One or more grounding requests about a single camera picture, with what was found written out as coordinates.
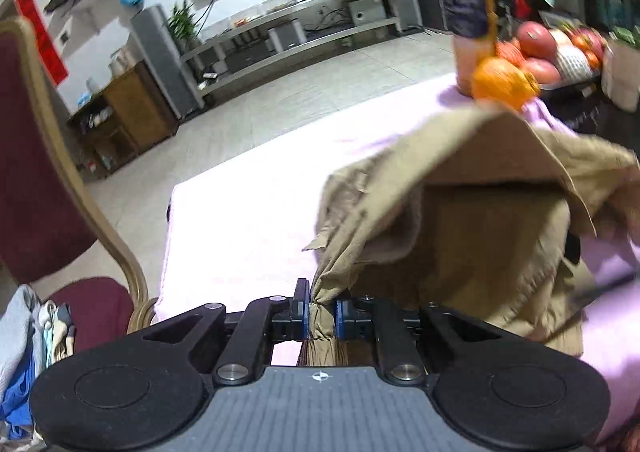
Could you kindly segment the khaki shorts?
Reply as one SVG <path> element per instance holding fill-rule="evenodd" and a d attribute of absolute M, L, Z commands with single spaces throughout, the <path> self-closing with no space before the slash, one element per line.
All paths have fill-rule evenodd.
<path fill-rule="evenodd" d="M 406 310 L 434 302 L 579 356 L 574 295 L 594 281 L 568 241 L 615 235 L 639 236 L 629 149 L 496 108 L 442 112 L 326 180 L 304 360 L 360 357 L 337 337 L 343 293 Z"/>

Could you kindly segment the pile of folded clothes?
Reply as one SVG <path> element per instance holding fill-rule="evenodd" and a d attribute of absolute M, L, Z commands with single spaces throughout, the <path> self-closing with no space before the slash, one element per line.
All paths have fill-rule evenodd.
<path fill-rule="evenodd" d="M 70 306 L 41 302 L 27 285 L 17 288 L 1 316 L 1 446 L 38 440 L 30 408 L 32 387 L 54 363 L 74 353 L 76 327 Z"/>

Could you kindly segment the pink towel table cover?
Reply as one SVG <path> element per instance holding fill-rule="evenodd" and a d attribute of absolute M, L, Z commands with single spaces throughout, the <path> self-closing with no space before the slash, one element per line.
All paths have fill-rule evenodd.
<path fill-rule="evenodd" d="M 333 171 L 376 154 L 447 108 L 469 103 L 454 73 L 367 100 L 281 135 L 174 187 L 158 322 L 218 301 L 244 310 L 258 297 L 292 293 L 314 275 L 322 186 Z M 599 284 L 639 270 L 630 239 L 583 238 Z M 602 374 L 611 409 L 601 437 L 639 418 L 639 279 L 588 305 L 582 358 Z"/>

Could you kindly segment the brown wooden cabinet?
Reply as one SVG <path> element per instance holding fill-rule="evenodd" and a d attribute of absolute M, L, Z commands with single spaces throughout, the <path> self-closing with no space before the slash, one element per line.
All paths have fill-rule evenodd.
<path fill-rule="evenodd" d="M 107 177 L 175 135 L 179 121 L 140 62 L 94 94 L 67 124 L 89 169 Z"/>

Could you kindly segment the grey tower speaker left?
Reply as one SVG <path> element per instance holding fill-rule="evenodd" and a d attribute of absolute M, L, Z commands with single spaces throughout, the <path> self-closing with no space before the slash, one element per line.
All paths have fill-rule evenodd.
<path fill-rule="evenodd" d="M 204 100 L 186 74 L 181 54 L 159 5 L 151 5 L 130 19 L 131 34 L 146 66 L 180 123 L 198 115 Z"/>

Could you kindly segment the large orange fruit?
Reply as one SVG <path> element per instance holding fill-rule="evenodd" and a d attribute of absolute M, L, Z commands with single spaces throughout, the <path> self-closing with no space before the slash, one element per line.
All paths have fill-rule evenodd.
<path fill-rule="evenodd" d="M 474 100 L 491 100 L 519 112 L 539 95 L 539 86 L 529 71 L 500 57 L 489 57 L 475 68 L 471 78 Z"/>

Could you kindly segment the potted green plant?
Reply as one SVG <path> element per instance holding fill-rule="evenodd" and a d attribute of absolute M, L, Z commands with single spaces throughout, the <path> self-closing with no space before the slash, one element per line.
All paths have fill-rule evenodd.
<path fill-rule="evenodd" d="M 198 44 L 198 28 L 188 0 L 176 2 L 167 19 L 167 28 L 182 53 L 193 50 Z"/>

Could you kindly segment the black fruit tray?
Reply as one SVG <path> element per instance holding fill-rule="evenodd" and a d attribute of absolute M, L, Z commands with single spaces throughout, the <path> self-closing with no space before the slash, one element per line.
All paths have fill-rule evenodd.
<path fill-rule="evenodd" d="M 540 87 L 539 97 L 548 107 L 582 103 L 583 100 L 600 91 L 601 79 L 601 71 L 596 70 L 584 79 L 562 80 L 559 83 L 547 84 Z"/>

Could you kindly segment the grey tv stand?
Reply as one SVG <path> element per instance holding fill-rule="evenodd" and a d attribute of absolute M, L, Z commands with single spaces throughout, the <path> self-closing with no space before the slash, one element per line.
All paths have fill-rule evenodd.
<path fill-rule="evenodd" d="M 235 82 L 353 48 L 366 34 L 400 33 L 394 0 L 301 0 L 216 34 L 180 56 L 200 97 Z"/>

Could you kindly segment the white netted fruit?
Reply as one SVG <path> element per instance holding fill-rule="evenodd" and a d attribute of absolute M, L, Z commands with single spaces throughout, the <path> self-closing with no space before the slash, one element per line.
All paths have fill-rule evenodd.
<path fill-rule="evenodd" d="M 592 69 L 586 54 L 572 44 L 562 44 L 556 51 L 556 68 L 563 82 L 578 82 L 589 79 Z"/>

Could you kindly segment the red apple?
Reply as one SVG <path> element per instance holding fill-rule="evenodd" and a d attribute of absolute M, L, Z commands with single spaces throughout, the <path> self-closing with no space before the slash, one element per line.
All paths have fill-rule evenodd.
<path fill-rule="evenodd" d="M 558 44 L 550 31 L 539 22 L 523 22 L 518 26 L 516 39 L 521 51 L 527 57 L 541 58 L 554 62 Z"/>

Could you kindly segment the orange juice bottle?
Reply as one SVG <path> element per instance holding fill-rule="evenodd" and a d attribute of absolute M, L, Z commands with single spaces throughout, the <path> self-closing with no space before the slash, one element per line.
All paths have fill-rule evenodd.
<path fill-rule="evenodd" d="M 497 14 L 494 0 L 442 0 L 447 30 L 452 34 L 457 88 L 472 95 L 472 76 L 486 58 L 496 55 Z"/>

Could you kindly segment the maroon chair wooden frame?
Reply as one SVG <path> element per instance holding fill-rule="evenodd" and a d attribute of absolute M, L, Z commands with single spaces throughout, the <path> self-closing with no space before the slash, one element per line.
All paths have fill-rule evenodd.
<path fill-rule="evenodd" d="M 88 193 L 56 121 L 32 24 L 1 23 L 1 262 L 32 285 L 101 244 L 125 281 L 87 276 L 49 300 L 66 303 L 90 349 L 149 326 L 153 299 L 140 263 Z"/>

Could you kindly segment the red wall banner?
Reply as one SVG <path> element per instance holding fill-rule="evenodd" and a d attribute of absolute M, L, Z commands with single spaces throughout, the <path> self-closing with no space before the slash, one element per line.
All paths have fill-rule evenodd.
<path fill-rule="evenodd" d="M 40 60 L 50 80 L 55 86 L 59 86 L 68 77 L 68 70 L 44 26 L 35 0 L 16 0 L 16 4 L 21 16 L 25 17 L 34 28 Z"/>

